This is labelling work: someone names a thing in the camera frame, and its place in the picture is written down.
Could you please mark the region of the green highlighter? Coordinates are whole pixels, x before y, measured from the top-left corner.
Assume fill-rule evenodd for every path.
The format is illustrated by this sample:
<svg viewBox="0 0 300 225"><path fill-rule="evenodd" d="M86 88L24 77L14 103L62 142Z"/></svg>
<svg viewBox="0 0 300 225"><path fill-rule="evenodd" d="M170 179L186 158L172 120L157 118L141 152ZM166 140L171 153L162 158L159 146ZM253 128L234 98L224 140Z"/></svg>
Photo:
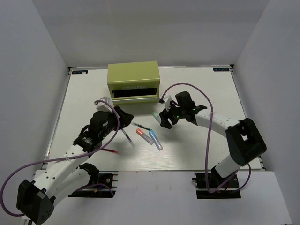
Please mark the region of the green highlighter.
<svg viewBox="0 0 300 225"><path fill-rule="evenodd" d="M156 119L156 121L161 124L161 118L157 112L152 112L153 117Z"/></svg>

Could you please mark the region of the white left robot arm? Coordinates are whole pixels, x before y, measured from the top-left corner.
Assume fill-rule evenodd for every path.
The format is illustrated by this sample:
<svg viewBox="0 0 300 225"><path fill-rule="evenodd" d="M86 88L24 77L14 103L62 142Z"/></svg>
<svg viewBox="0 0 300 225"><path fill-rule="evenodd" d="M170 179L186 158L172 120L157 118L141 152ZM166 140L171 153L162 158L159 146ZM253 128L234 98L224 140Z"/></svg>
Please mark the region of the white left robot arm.
<svg viewBox="0 0 300 225"><path fill-rule="evenodd" d="M134 116L114 107L97 111L88 125L74 140L62 161L55 162L33 181L24 180L18 188L17 208L33 223L43 224L64 198L81 187L94 187L99 182L99 170L88 163L90 153L98 150L113 131L127 127Z"/></svg>

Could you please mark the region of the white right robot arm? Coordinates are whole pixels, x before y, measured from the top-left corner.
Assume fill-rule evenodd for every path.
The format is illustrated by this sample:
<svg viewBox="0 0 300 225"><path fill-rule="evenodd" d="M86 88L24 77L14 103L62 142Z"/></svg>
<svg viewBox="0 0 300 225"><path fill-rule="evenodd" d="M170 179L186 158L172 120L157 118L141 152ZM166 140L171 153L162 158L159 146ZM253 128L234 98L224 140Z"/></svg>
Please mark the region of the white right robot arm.
<svg viewBox="0 0 300 225"><path fill-rule="evenodd" d="M165 94L159 100L165 105L158 115L161 127L171 129L180 119L185 119L196 126L211 128L227 140L229 155L211 169L215 186L224 186L231 174L266 151L266 144L252 119L235 120L212 114L206 106L196 105L187 91L175 97L176 101L173 101Z"/></svg>

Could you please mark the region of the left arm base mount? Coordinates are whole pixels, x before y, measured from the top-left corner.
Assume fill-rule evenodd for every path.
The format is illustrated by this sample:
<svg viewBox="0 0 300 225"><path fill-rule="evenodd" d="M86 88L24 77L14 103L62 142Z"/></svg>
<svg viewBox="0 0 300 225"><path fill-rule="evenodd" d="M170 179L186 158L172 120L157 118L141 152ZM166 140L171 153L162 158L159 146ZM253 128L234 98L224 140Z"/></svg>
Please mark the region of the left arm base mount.
<svg viewBox="0 0 300 225"><path fill-rule="evenodd" d="M78 188L68 197L113 198L118 185L118 172L94 172L88 175L86 185Z"/></svg>

